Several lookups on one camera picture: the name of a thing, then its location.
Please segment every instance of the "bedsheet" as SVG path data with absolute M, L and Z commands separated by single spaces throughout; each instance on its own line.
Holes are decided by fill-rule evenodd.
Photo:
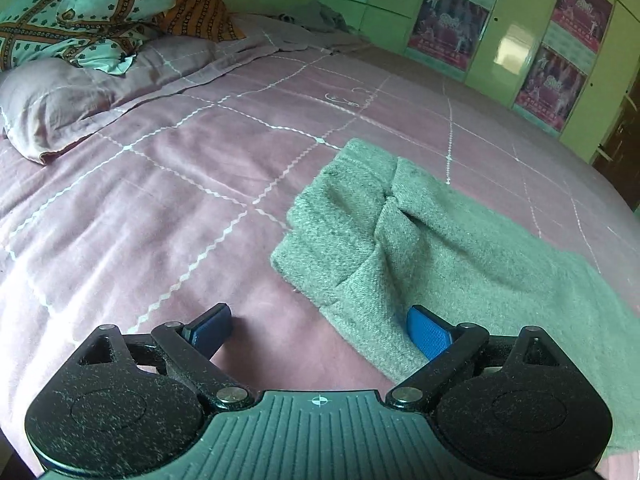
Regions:
M 293 198 L 352 137 L 582 254 L 640 311 L 638 220 L 558 142 L 377 49 L 279 52 L 141 104 L 47 167 L 0 139 L 0 427 L 33 470 L 24 413 L 105 322 L 148 332 L 225 301 L 234 334 L 214 362 L 239 381 L 392 386 L 269 264 Z M 636 480 L 638 453 L 600 470 Z

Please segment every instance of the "poster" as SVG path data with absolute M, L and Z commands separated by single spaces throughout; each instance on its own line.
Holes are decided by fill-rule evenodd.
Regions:
M 488 15 L 469 0 L 423 0 L 408 47 L 466 72 Z
M 543 45 L 516 97 L 516 110 L 520 114 L 524 110 L 561 132 L 585 79 L 575 65 Z
M 557 0 L 551 21 L 597 53 L 611 16 L 607 0 Z

